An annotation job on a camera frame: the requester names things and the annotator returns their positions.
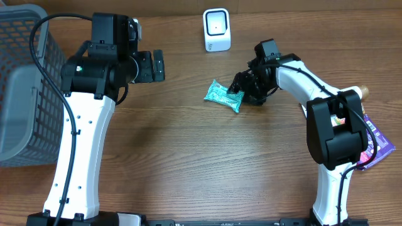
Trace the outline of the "mint green wipes pack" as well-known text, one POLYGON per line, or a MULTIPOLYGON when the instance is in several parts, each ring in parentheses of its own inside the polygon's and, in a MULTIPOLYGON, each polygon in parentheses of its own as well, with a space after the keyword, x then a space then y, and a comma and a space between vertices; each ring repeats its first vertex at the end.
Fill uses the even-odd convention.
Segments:
POLYGON ((235 113, 239 108, 244 97, 244 92, 239 91, 236 94, 228 94, 228 88, 214 80, 210 85, 204 100, 209 100, 230 107, 235 113))

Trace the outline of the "green yellow snack pouch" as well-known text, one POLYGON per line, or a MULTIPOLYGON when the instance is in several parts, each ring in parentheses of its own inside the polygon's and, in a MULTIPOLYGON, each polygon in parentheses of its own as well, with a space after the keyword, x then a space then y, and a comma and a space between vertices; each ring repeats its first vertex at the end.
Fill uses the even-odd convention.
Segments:
POLYGON ((345 124, 345 118, 338 118, 336 115, 332 115, 331 123, 333 127, 345 124))

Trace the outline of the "white tube gold cap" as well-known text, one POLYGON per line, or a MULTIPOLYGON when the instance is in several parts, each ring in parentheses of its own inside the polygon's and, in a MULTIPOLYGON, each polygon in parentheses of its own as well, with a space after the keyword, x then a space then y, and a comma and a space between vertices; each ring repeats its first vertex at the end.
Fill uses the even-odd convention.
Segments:
POLYGON ((364 102, 369 97, 369 89, 365 85, 352 86, 349 88, 341 89, 341 91, 347 91, 347 90, 354 90, 361 98, 361 102, 364 102))

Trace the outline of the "purple Carefree pad pack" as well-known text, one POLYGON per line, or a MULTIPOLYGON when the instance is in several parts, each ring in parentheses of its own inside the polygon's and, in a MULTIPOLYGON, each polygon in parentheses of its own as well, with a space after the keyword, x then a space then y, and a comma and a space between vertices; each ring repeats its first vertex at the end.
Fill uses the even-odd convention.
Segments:
MULTIPOLYGON (((378 164, 380 161, 389 156, 393 151, 396 150, 396 146, 378 129, 378 127, 373 123, 370 117, 367 114, 364 114, 364 120, 366 124, 370 127, 373 132, 376 142, 377 142, 377 154, 372 162, 369 164, 358 168, 360 171, 368 170, 373 167, 375 164, 378 164)), ((374 142, 372 140, 371 135, 367 134, 368 145, 367 149, 361 153, 360 160, 358 164, 364 163, 369 160, 374 153, 374 142)))

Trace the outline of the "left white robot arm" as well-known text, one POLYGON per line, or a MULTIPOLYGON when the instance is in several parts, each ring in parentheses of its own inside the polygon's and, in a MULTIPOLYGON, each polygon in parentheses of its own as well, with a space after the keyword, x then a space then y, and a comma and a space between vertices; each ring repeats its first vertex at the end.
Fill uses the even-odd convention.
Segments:
POLYGON ((27 225, 146 225, 144 215, 100 210, 99 173, 107 128, 123 101, 119 89, 164 81, 163 52, 78 53, 61 74, 67 104, 53 186, 27 225))

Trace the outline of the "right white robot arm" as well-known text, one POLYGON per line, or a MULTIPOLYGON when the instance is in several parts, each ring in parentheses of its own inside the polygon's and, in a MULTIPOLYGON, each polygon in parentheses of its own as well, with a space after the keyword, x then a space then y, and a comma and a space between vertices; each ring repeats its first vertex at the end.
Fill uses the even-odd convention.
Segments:
POLYGON ((290 93, 307 110, 307 146, 318 164, 317 197, 310 225, 350 225, 346 205, 351 176, 367 149, 358 87, 337 89, 314 75, 299 57, 279 53, 255 58, 235 75, 230 94, 261 105, 276 89, 290 93))

